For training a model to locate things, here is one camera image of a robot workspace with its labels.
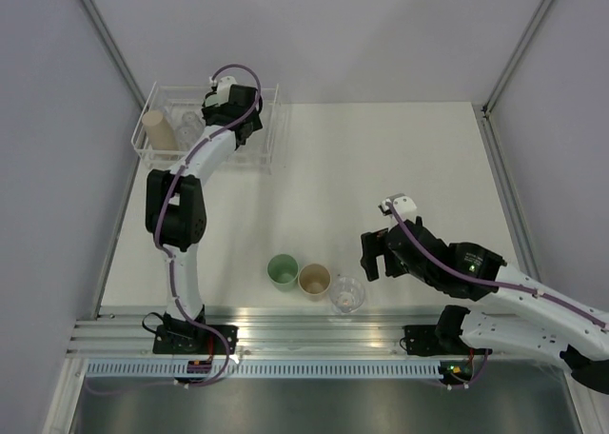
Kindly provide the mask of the short green plastic cup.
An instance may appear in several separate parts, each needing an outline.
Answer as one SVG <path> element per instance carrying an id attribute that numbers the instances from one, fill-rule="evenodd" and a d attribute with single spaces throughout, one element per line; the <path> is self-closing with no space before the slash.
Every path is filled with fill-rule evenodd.
<path id="1" fill-rule="evenodd" d="M 278 290 L 287 292 L 296 286 L 300 267 L 294 257 L 282 253 L 269 260 L 266 272 L 271 283 Z"/>

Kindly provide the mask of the tall green plastic cup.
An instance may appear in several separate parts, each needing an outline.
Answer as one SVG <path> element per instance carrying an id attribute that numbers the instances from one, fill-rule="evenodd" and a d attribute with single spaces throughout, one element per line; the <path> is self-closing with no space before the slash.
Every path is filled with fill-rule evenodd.
<path id="1" fill-rule="evenodd" d="M 223 102 L 221 100 L 221 97 L 217 93 L 212 92 L 206 96 L 206 99 L 203 103 L 203 108 L 204 109 L 215 108 L 215 107 L 220 106 L 222 103 Z"/>

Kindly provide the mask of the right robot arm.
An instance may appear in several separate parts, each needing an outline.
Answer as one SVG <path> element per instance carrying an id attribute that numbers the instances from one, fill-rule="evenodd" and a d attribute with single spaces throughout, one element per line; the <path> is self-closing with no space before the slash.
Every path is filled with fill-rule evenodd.
<path id="1" fill-rule="evenodd" d="M 599 393 L 608 391 L 608 316 L 542 286 L 474 243 L 435 237 L 422 219 L 366 232 L 361 266 L 379 279 L 382 258 L 391 278 L 409 275 L 471 306 L 445 306 L 434 325 L 408 325 L 405 349 L 415 356 L 527 355 L 568 371 Z"/>

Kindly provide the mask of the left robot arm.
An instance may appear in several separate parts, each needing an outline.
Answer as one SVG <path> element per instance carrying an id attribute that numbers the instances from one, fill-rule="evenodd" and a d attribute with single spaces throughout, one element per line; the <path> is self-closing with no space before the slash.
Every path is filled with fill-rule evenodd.
<path id="1" fill-rule="evenodd" d="M 197 271 L 198 245 L 207 225 L 204 186 L 263 127 L 261 98 L 256 87 L 213 87 L 202 105 L 205 129 L 201 136 L 180 161 L 147 176 L 145 225 L 166 266 L 166 315 L 182 323 L 174 342 L 188 354 L 199 353 L 207 343 Z"/>

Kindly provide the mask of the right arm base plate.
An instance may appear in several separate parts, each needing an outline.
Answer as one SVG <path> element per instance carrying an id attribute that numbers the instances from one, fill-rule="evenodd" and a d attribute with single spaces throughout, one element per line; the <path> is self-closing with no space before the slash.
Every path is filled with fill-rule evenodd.
<path id="1" fill-rule="evenodd" d="M 471 347 L 455 333 L 438 331 L 434 325 L 405 325 L 400 340 L 408 356 L 468 356 Z"/>

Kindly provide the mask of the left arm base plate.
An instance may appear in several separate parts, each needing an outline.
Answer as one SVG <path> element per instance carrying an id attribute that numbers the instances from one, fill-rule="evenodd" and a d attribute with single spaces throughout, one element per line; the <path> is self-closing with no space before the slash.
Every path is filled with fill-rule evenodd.
<path id="1" fill-rule="evenodd" d="M 142 328 L 154 335 L 152 352 L 158 355 L 225 355 L 220 337 L 185 320 L 150 312 Z"/>

